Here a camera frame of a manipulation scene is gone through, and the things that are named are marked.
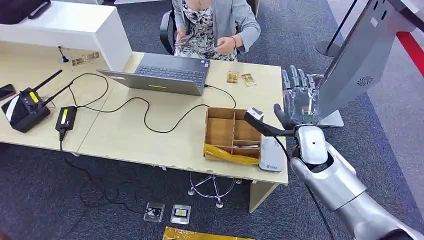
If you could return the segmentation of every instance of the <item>gray laptop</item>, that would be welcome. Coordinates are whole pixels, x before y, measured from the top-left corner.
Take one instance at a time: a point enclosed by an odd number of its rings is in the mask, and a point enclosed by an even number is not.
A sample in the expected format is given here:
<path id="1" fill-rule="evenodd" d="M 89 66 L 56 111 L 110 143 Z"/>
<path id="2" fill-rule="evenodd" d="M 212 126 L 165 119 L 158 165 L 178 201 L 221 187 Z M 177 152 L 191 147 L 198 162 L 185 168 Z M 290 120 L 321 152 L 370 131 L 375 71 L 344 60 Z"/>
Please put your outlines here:
<path id="1" fill-rule="evenodd" d="M 208 59 L 146 53 L 134 74 L 97 72 L 132 89 L 201 96 L 210 64 Z"/>

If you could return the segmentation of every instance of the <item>smartphone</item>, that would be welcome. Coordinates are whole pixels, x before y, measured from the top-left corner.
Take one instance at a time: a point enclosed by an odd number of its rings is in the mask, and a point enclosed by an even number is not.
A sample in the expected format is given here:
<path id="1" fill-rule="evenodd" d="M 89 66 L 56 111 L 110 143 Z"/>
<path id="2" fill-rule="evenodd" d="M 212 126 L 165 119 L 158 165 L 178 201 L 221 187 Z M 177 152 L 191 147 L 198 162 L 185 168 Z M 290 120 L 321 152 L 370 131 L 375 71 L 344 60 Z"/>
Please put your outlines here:
<path id="1" fill-rule="evenodd" d="M 193 36 L 193 33 L 183 36 L 180 40 L 175 42 L 174 46 L 178 47 L 178 46 L 182 46 L 186 44 L 192 38 L 192 36 Z"/>
<path id="2" fill-rule="evenodd" d="M 7 99 L 10 96 L 16 94 L 15 88 L 12 84 L 7 84 L 5 86 L 0 87 L 0 101 L 3 99 Z"/>

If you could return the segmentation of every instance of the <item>robot finger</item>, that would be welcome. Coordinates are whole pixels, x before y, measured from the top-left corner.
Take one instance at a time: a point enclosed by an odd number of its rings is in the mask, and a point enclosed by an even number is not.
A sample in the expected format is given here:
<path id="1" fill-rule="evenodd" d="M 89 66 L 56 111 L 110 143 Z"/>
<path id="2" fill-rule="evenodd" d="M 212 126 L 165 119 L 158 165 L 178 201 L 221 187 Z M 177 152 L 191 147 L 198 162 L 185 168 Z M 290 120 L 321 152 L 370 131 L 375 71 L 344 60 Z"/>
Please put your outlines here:
<path id="1" fill-rule="evenodd" d="M 299 75 L 300 75 L 301 87 L 308 87 L 308 81 L 306 79 L 305 72 L 301 68 L 298 68 L 297 71 L 299 72 Z"/>
<path id="2" fill-rule="evenodd" d="M 300 87 L 298 70 L 296 70 L 296 67 L 293 65 L 290 65 L 290 70 L 291 70 L 291 78 L 293 79 L 294 87 Z"/>
<path id="3" fill-rule="evenodd" d="M 309 89 L 311 89 L 312 91 L 315 90 L 315 81 L 314 78 L 311 75 L 306 75 L 308 82 L 309 82 Z"/>
<path id="4" fill-rule="evenodd" d="M 292 86 L 290 84 L 290 78 L 289 78 L 289 75 L 287 74 L 287 71 L 283 69 L 281 73 L 282 73 L 283 89 L 284 90 L 291 89 Z"/>

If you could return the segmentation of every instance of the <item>black chair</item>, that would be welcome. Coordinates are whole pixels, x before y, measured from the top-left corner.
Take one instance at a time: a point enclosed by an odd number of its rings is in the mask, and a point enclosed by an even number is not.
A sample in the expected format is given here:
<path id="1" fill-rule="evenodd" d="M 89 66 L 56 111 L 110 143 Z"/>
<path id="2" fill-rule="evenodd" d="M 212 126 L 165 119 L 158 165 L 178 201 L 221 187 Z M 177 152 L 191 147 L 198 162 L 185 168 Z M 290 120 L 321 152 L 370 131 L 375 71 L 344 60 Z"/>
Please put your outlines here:
<path id="1" fill-rule="evenodd" d="M 247 3 L 250 5 L 253 11 L 256 12 L 255 9 L 257 6 L 257 0 L 248 0 Z M 159 29 L 159 37 L 166 51 L 169 54 L 174 55 L 177 27 L 175 25 L 175 10 L 172 3 L 171 8 L 172 10 L 166 12 L 162 17 L 162 22 L 160 23 Z"/>

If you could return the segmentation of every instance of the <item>robotic arm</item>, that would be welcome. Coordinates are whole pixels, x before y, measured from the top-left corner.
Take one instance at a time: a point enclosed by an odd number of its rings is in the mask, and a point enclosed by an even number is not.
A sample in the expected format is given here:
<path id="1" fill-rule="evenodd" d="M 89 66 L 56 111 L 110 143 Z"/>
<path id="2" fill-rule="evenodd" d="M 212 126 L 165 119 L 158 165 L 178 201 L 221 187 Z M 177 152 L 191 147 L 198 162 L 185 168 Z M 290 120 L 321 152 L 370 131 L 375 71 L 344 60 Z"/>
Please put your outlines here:
<path id="1" fill-rule="evenodd" d="M 244 119 L 264 136 L 295 137 L 292 158 L 287 155 L 291 168 L 326 208 L 340 217 L 356 240 L 424 240 L 424 235 L 374 201 L 352 165 L 326 142 L 323 131 L 316 126 L 321 119 L 314 79 L 320 76 L 290 68 L 291 80 L 285 70 L 282 74 L 284 111 L 274 105 L 274 113 L 286 130 L 263 123 L 263 113 L 255 108 L 249 109 Z"/>

